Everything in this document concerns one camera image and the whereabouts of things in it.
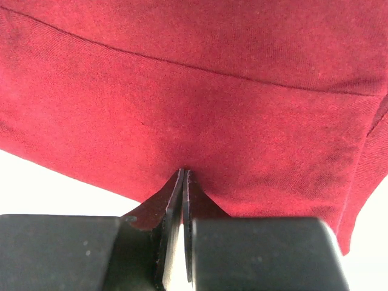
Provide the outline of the dark red t shirt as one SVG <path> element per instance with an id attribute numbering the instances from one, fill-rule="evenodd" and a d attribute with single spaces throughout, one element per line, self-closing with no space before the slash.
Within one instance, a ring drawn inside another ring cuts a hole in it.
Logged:
<path id="1" fill-rule="evenodd" d="M 1 149 L 137 201 L 191 169 L 348 253 L 387 176 L 387 2 L 2 1 Z"/>

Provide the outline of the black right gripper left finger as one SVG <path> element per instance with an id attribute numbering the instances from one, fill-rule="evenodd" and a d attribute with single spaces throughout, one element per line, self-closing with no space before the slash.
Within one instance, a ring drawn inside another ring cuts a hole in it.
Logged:
<path id="1" fill-rule="evenodd" d="M 123 216 L 1 216 L 2 290 L 164 290 L 183 171 Z"/>

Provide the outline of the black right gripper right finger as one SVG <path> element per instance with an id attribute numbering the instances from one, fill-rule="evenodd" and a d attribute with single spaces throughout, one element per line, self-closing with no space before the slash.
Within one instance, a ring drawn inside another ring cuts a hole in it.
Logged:
<path id="1" fill-rule="evenodd" d="M 182 182 L 187 279 L 194 290 L 348 290 L 330 227 L 314 217 L 238 218 Z"/>

